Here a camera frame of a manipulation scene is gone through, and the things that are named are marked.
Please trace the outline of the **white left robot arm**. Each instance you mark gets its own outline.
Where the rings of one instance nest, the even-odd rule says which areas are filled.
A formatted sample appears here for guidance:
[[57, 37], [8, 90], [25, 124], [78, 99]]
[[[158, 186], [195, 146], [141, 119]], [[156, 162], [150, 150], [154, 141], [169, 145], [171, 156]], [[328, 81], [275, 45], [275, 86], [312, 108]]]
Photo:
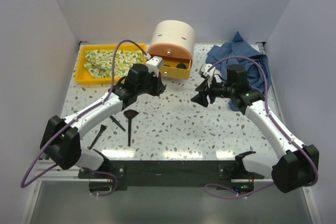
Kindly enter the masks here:
[[108, 174], [107, 158], [96, 150], [81, 148], [80, 140], [96, 125], [137, 101], [138, 96], [159, 96], [165, 90], [161, 81], [161, 65], [147, 62], [131, 67], [123, 82], [118, 82], [100, 99], [81, 111], [47, 123], [40, 150], [57, 166], [66, 170], [73, 166], [90, 169], [97, 178]]

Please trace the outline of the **round cream drawer organizer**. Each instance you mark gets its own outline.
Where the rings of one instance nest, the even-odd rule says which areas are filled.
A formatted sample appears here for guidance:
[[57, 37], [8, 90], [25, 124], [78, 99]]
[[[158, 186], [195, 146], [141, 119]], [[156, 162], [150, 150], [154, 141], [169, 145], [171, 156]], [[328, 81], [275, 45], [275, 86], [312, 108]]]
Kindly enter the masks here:
[[184, 63], [187, 69], [162, 66], [160, 73], [164, 77], [187, 80], [193, 64], [195, 31], [187, 23], [178, 20], [164, 20], [157, 24], [148, 53], [161, 57], [166, 65]]

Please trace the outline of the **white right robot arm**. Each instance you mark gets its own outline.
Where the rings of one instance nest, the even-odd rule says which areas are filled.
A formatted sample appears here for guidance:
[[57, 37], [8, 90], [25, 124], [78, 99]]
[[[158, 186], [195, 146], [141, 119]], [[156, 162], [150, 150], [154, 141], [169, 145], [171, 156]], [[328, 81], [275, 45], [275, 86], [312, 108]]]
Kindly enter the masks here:
[[317, 182], [319, 151], [314, 145], [304, 144], [273, 115], [266, 98], [249, 86], [244, 66], [230, 65], [226, 81], [211, 64], [203, 64], [199, 75], [204, 81], [196, 88], [198, 94], [191, 101], [207, 107], [216, 98], [230, 99], [257, 126], [278, 158], [257, 161], [251, 158], [252, 151], [239, 154], [233, 170], [237, 177], [256, 173], [271, 178], [283, 193]]

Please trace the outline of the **yellow plastic tray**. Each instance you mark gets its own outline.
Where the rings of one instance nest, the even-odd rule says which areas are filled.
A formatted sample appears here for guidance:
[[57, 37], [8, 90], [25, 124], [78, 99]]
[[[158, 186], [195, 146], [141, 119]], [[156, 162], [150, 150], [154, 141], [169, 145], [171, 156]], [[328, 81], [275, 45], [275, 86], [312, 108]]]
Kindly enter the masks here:
[[[80, 83], [81, 85], [85, 85], [85, 86], [111, 84], [112, 78], [114, 78], [115, 82], [118, 82], [120, 78], [114, 77], [114, 63], [112, 64], [112, 77], [111, 78], [95, 79], [84, 68], [84, 64], [87, 63], [85, 59], [85, 51], [97, 50], [97, 49], [115, 50], [115, 48], [116, 48], [116, 45], [85, 45], [85, 46], [82, 46], [81, 49], [79, 50], [79, 59], [78, 59], [78, 64], [77, 64], [76, 76], [75, 76], [76, 82]], [[138, 46], [136, 46], [134, 44], [123, 44], [118, 48], [118, 50], [129, 50], [129, 51], [140, 50], [142, 51], [145, 57], [144, 53], [146, 51], [146, 45], [139, 44]]]

